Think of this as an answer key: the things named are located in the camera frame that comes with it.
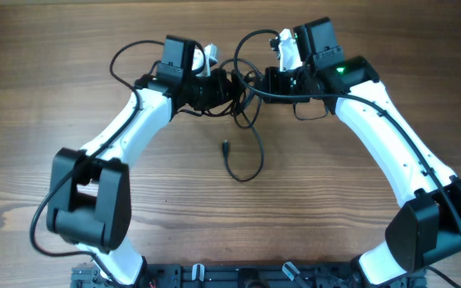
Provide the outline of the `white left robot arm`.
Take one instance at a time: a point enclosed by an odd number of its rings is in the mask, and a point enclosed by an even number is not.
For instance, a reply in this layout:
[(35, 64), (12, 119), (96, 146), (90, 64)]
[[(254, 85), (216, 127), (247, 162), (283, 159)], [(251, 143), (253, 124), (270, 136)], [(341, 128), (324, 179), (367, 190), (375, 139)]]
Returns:
[(238, 87), (215, 68), (218, 48), (169, 35), (162, 57), (130, 86), (118, 116), (79, 150), (54, 156), (50, 191), (38, 208), (47, 229), (87, 255), (73, 287), (155, 287), (157, 276), (126, 234), (131, 220), (130, 170), (150, 140), (190, 106), (203, 116), (236, 97)]

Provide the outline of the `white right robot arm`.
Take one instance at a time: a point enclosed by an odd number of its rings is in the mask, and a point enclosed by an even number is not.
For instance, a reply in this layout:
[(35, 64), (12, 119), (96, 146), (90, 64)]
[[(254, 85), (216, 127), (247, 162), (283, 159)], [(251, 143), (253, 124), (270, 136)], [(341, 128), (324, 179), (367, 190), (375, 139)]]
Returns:
[(321, 99), (385, 174), (399, 212), (383, 241), (359, 256), (363, 285), (386, 286), (461, 252), (461, 177), (439, 160), (390, 100), (363, 57), (345, 58), (328, 18), (270, 40), (279, 64), (266, 70), (267, 102)]

